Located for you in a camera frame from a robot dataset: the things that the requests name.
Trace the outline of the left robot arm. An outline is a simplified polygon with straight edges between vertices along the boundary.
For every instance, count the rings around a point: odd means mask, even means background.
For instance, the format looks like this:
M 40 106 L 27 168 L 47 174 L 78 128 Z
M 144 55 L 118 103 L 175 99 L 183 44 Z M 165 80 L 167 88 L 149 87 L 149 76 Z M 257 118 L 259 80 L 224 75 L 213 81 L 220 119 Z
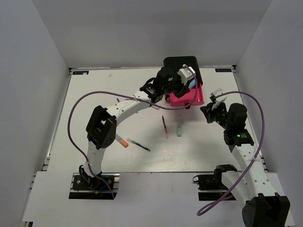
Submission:
M 156 106 L 165 95 L 173 93 L 180 98 L 190 92 L 190 83 L 197 82 L 192 67 L 183 65 L 178 71 L 162 67 L 157 76 L 146 81 L 132 96 L 107 108 L 97 106 L 92 112 L 86 127 L 88 151 L 85 153 L 85 164 L 80 167 L 80 175 L 85 185 L 94 189 L 101 179 L 101 163 L 106 148 L 116 138 L 117 126 L 133 114 Z

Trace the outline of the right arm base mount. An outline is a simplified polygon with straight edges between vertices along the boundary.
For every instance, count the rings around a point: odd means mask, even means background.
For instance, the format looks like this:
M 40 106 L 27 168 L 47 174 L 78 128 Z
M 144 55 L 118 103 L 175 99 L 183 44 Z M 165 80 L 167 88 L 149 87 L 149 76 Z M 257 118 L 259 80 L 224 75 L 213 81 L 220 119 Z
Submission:
M 198 185 L 198 200 L 215 201 L 224 195 L 228 188 L 222 183 L 222 173 L 229 171 L 237 172 L 237 169 L 231 164 L 218 165 L 212 174 L 194 176 L 192 181 Z

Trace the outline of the orange highlighter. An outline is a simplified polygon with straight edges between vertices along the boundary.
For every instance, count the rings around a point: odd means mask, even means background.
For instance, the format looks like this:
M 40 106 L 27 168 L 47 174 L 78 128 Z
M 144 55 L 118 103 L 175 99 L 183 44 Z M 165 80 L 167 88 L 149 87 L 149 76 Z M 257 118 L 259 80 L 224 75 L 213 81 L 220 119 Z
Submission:
M 118 134 L 116 134 L 116 141 L 118 141 L 124 148 L 127 148 L 129 146 L 129 144 Z

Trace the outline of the pink top drawer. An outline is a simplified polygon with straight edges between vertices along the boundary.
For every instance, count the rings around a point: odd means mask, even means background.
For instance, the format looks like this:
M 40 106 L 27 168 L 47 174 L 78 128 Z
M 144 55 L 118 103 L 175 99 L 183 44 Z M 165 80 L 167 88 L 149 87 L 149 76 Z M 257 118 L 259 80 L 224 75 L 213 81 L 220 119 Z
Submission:
M 190 92 L 188 92 L 181 98 L 177 98 L 173 93 L 171 93 L 166 97 L 166 101 L 169 102 L 170 105 L 173 107 L 186 106 L 187 104 L 191 103 L 191 101 L 193 100 L 193 98 L 195 96 L 195 92 L 196 92 L 196 87 L 193 86 L 190 89 Z M 204 103 L 205 102 L 204 102 L 204 95 L 203 95 L 203 90 L 202 90 L 202 83 L 198 82 L 197 95 L 196 95 L 194 102 L 192 103 L 192 106 L 203 105 Z

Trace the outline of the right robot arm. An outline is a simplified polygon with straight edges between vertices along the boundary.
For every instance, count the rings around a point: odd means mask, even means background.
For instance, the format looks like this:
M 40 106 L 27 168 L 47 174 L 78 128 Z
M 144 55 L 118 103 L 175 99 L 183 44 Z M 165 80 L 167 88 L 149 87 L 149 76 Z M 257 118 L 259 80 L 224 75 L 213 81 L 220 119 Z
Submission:
M 218 165 L 211 179 L 202 178 L 200 189 L 227 189 L 242 207 L 242 219 L 247 227 L 283 227 L 290 201 L 279 195 L 264 171 L 254 141 L 246 129 L 247 108 L 238 103 L 226 108 L 225 103 L 209 103 L 200 108 L 207 123 L 223 127 L 223 138 L 238 162 L 241 176 L 231 164 Z

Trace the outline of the blue highlighter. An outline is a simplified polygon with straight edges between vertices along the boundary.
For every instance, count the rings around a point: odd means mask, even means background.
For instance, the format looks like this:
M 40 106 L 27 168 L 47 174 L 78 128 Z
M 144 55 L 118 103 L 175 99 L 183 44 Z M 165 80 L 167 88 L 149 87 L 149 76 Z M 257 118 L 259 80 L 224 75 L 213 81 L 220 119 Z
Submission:
M 196 81 L 192 80 L 188 86 L 189 89 L 193 88 L 196 85 Z

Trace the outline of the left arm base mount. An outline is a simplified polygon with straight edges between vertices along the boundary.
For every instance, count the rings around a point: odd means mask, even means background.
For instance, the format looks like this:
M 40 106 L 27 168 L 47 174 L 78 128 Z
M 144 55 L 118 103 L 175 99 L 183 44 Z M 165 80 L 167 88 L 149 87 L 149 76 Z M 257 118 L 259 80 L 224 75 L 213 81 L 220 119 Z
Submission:
M 101 177 L 109 184 L 115 197 L 118 192 L 120 174 L 105 173 L 102 174 Z M 79 173 L 73 174 L 69 199 L 113 200 L 114 197 L 103 181 L 97 179 L 97 181 L 90 186 Z

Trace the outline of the green highlighter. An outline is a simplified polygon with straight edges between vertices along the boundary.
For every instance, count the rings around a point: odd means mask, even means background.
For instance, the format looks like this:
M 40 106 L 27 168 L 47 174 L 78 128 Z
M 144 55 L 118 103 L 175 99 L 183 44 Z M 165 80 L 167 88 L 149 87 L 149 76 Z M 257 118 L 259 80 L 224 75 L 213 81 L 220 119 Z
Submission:
M 177 136 L 182 136 L 182 118 L 180 116 L 177 118 Z

